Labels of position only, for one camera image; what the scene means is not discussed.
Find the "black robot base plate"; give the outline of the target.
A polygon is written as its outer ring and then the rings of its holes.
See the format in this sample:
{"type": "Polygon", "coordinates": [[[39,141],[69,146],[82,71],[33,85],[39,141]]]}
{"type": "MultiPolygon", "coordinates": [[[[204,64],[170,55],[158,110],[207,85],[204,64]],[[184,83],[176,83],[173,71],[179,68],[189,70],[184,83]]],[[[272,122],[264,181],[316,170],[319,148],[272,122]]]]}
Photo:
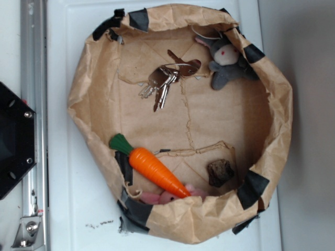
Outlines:
{"type": "Polygon", "coordinates": [[[1,83],[2,200],[35,164],[35,112],[1,83]]]}

